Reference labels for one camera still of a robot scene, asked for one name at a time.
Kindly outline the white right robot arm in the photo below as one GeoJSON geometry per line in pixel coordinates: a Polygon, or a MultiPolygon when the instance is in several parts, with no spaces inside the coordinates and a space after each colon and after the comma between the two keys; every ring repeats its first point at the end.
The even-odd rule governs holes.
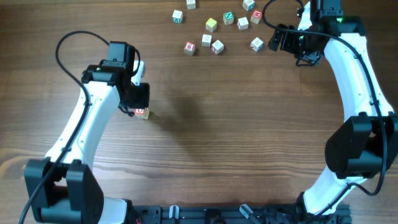
{"type": "Polygon", "coordinates": [[[374,74],[366,31],[357,16],[345,16],[339,1],[310,1],[297,10],[298,26],[274,27],[268,43],[296,58],[299,67],[329,62],[343,102],[344,123],[327,140],[326,167],[300,197],[303,220],[335,213],[352,189],[377,177],[377,195],[397,155],[397,115],[374,74]]]}

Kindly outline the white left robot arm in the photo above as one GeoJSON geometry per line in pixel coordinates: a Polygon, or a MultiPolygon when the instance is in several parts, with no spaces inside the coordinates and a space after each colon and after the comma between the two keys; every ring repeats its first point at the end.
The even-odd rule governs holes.
{"type": "Polygon", "coordinates": [[[139,51],[125,42],[108,46],[106,59],[83,72],[80,98],[57,142],[25,168],[27,206],[39,223],[132,223],[137,217],[131,201],[105,197],[92,173],[113,113],[134,116],[149,106],[139,51]]]}

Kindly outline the blue X letter block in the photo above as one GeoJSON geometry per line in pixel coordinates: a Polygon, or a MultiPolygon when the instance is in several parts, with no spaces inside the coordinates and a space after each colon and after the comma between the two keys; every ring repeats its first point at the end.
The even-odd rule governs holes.
{"type": "Polygon", "coordinates": [[[264,42],[256,37],[250,44],[250,48],[252,48],[255,52],[260,51],[264,46],[264,42]]]}

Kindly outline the red W letter block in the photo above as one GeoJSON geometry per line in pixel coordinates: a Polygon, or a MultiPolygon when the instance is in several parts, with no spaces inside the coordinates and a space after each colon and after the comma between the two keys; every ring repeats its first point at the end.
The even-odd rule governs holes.
{"type": "Polygon", "coordinates": [[[253,10],[251,15],[251,22],[258,24],[261,21],[261,19],[262,19],[262,11],[258,9],[253,10]]]}

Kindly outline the red 6 number block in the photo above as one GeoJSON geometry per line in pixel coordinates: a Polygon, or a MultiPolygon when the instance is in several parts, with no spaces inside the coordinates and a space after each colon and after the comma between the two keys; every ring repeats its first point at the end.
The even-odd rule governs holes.
{"type": "Polygon", "coordinates": [[[193,55],[195,53],[195,44],[193,42],[186,42],[184,46],[184,53],[193,55]]]}

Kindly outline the plain wooden picture block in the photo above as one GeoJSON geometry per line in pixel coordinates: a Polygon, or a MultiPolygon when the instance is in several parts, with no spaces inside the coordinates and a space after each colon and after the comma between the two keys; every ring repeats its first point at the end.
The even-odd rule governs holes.
{"type": "Polygon", "coordinates": [[[241,17],[238,19],[238,29],[245,30],[249,27],[249,22],[247,17],[241,17]]]}

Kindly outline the green A letter block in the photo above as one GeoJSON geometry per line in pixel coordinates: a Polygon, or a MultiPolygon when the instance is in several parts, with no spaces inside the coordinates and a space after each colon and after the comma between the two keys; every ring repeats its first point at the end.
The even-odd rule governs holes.
{"type": "Polygon", "coordinates": [[[172,20],[174,23],[181,24],[183,20],[183,12],[179,10],[174,10],[172,14],[172,20]]]}

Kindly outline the blue letter wooden block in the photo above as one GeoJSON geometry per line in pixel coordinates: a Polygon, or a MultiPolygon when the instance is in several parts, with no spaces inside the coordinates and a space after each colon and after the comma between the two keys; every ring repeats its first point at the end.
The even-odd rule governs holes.
{"type": "Polygon", "coordinates": [[[254,0],[243,0],[243,8],[249,12],[254,9],[255,1],[254,0]]]}

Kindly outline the green N letter block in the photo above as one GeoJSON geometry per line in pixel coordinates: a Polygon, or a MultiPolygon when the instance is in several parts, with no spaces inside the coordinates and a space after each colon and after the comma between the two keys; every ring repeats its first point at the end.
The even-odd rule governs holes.
{"type": "Polygon", "coordinates": [[[225,25],[230,25],[234,22],[234,14],[232,11],[223,14],[223,21],[225,25]]]}

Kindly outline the red M letter block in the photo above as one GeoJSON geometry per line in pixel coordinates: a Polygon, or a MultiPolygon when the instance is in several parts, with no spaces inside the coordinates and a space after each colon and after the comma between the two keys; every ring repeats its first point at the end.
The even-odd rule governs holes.
{"type": "Polygon", "coordinates": [[[201,45],[203,47],[211,47],[211,39],[212,39],[211,35],[203,34],[201,45]]]}

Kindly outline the plain L letter block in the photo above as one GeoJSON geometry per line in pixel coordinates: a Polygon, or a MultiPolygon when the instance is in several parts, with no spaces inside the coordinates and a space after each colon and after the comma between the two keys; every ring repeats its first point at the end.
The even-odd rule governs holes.
{"type": "Polygon", "coordinates": [[[196,0],[186,0],[187,9],[195,9],[196,8],[196,0]]]}

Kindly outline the leaf picture wooden block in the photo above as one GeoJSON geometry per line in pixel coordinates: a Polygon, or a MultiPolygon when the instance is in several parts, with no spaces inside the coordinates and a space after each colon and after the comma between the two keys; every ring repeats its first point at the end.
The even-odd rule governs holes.
{"type": "Polygon", "coordinates": [[[224,44],[220,40],[216,40],[211,45],[211,49],[215,54],[219,54],[224,50],[224,44]]]}

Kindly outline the yellow S letter block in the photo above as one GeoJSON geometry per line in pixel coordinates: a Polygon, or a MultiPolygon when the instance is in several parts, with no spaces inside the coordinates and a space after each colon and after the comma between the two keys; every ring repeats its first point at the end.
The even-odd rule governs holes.
{"type": "Polygon", "coordinates": [[[214,20],[213,18],[209,18],[206,21],[206,30],[210,31],[210,32],[214,32],[217,28],[217,21],[214,20]]]}

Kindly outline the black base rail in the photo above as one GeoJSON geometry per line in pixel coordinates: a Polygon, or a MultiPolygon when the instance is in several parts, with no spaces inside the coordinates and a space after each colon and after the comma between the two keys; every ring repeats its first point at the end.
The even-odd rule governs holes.
{"type": "Polygon", "coordinates": [[[331,223],[351,224],[349,205],[339,205],[335,213],[315,219],[295,203],[240,207],[135,206],[132,223],[142,224],[244,224],[244,223],[331,223]]]}

